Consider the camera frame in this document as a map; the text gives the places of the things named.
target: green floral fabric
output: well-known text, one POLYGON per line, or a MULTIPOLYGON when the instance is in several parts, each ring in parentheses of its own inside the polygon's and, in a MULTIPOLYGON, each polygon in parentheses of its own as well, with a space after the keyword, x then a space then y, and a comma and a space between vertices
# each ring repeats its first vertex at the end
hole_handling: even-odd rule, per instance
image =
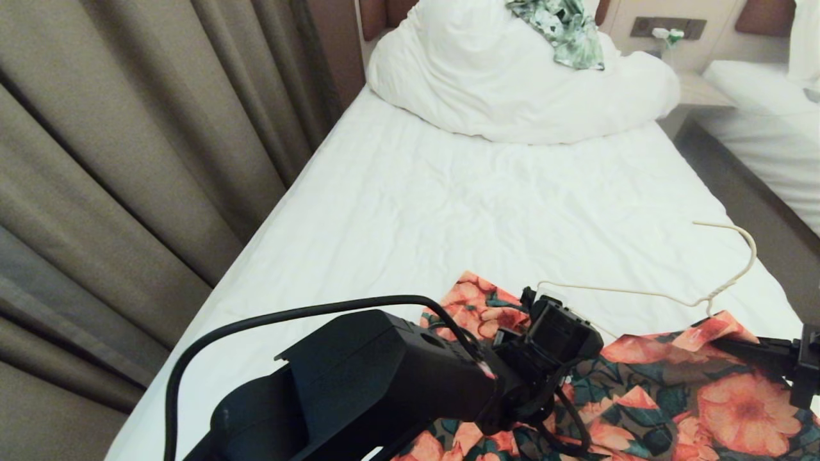
POLYGON ((507 8, 555 48, 555 61, 573 69, 604 69, 595 19, 581 0, 507 0, 507 8))

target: wall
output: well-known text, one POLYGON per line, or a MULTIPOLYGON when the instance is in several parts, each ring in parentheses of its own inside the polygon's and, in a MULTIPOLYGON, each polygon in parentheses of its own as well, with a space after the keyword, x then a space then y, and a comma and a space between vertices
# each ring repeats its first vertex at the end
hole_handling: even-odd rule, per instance
POLYGON ((705 19, 699 40, 683 40, 674 51, 679 71, 701 72, 713 59, 754 62, 788 60, 788 39, 776 39, 735 31, 735 23, 746 0, 613 0, 601 30, 613 38, 624 54, 658 49, 655 39, 629 36, 637 16, 667 16, 705 19))
POLYGON ((364 86, 358 0, 307 0, 344 108, 364 86))
POLYGON ((356 22, 359 28, 359 46, 362 48, 362 63, 364 64, 364 68, 367 69, 367 63, 370 62, 370 55, 373 54, 373 50, 376 49, 376 44, 387 34, 388 30, 382 31, 376 39, 366 42, 362 34, 362 13, 359 11, 359 0, 354 0, 354 2, 356 3, 356 22))

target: floral fabric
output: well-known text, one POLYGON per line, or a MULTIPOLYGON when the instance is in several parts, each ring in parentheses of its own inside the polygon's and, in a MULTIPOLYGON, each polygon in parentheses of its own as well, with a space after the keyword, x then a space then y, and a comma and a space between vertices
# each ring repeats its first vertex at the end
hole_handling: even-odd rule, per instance
MULTIPOLYGON (((529 327, 514 296, 470 272, 442 305, 479 339, 493 338, 500 326, 529 327)), ((440 319, 424 312, 421 325, 439 326, 440 319)), ((448 330, 438 332, 454 340, 448 330)), ((563 389, 592 438, 582 459, 820 461, 820 419, 789 405, 781 378, 709 343, 721 337, 757 341, 723 312, 683 332, 625 335, 580 364, 563 389)), ((544 424, 564 442, 578 443, 580 434, 560 402, 544 424)), ((572 459, 526 425, 486 437, 471 422, 439 420, 394 461, 572 459)))
POLYGON ((507 0, 507 8, 549 41, 558 64, 604 69, 598 27, 582 0, 507 0))

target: curtain fold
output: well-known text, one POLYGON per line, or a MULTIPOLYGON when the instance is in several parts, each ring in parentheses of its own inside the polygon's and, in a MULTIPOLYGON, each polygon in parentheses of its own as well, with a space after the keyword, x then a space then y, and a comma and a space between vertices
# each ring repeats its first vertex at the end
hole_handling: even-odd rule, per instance
POLYGON ((304 0, 0 0, 0 459, 104 456, 339 101, 304 0))
POLYGON ((0 459, 103 459, 127 415, 0 362, 0 459))
POLYGON ((41 336, 71 344, 148 387, 169 349, 1 226, 0 254, 0 316, 41 336))

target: nightstand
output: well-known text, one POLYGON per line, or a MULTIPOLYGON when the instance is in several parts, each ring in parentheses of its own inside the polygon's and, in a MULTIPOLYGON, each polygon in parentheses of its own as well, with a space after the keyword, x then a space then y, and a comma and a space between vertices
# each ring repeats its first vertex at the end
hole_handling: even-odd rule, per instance
POLYGON ((693 110, 706 107, 731 109, 735 106, 731 99, 700 75, 678 72, 677 77, 681 81, 681 102, 672 109, 669 116, 658 121, 669 139, 675 140, 683 122, 693 110))

